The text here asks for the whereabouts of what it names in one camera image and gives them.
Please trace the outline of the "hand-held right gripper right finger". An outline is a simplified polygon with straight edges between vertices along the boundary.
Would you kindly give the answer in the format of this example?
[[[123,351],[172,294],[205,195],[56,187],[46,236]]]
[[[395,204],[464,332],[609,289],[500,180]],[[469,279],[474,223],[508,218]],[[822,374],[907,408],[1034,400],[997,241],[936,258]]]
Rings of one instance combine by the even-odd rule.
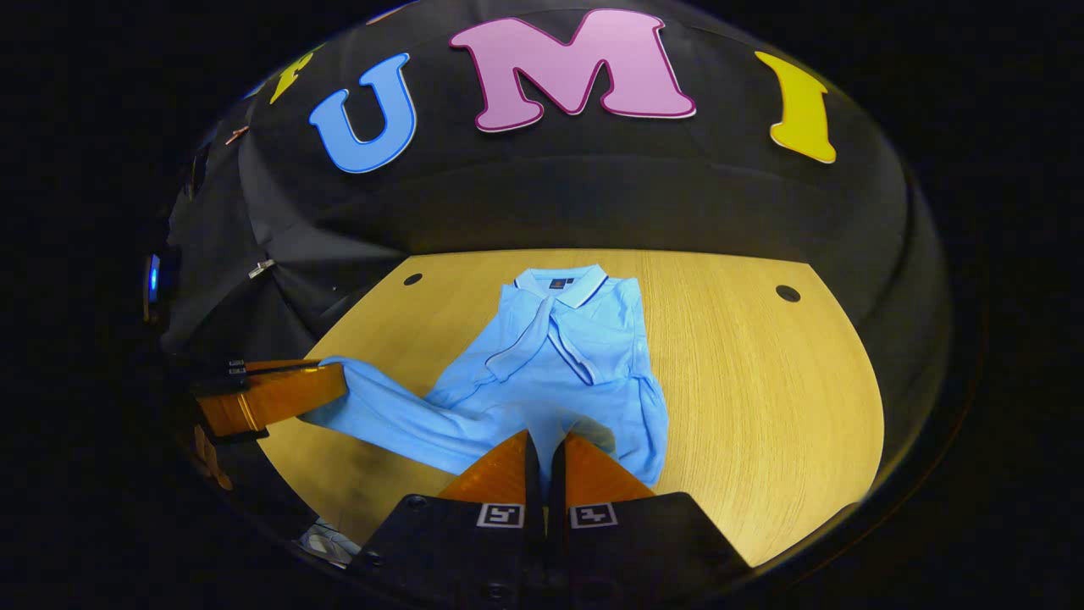
[[[566,598],[709,598],[750,574],[688,493],[657,494],[584,439],[552,459],[546,563]]]

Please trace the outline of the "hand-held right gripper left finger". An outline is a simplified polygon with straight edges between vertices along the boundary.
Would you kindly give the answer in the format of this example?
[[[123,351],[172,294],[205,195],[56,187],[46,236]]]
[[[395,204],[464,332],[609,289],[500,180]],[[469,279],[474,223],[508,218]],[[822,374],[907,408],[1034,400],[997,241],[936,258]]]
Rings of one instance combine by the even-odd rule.
[[[440,493],[410,493],[362,544],[351,576],[389,598],[519,598],[543,538],[539,460],[513,434]]]

